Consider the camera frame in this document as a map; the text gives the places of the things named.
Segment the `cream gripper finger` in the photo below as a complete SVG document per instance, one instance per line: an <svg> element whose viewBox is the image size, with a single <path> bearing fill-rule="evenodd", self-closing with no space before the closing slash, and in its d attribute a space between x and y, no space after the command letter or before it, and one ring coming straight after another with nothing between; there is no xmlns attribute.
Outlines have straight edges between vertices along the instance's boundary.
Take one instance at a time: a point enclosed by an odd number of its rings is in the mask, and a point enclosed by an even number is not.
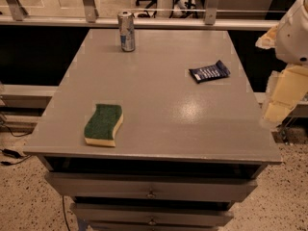
<svg viewBox="0 0 308 231"><path fill-rule="evenodd" d="M277 25L271 27L266 33L257 39L255 46L266 50L275 49L277 29Z"/></svg>
<svg viewBox="0 0 308 231"><path fill-rule="evenodd" d="M288 64L268 79L262 105L262 126L278 126L308 93L308 66Z"/></svg>

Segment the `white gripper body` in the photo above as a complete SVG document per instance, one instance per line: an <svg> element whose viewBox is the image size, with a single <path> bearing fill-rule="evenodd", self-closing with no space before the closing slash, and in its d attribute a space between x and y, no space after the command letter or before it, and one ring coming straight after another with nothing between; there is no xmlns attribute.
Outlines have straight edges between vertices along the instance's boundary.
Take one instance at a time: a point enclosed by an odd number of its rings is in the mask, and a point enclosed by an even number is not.
<svg viewBox="0 0 308 231"><path fill-rule="evenodd" d="M287 64L308 65L307 0L296 0L279 21L275 54Z"/></svg>

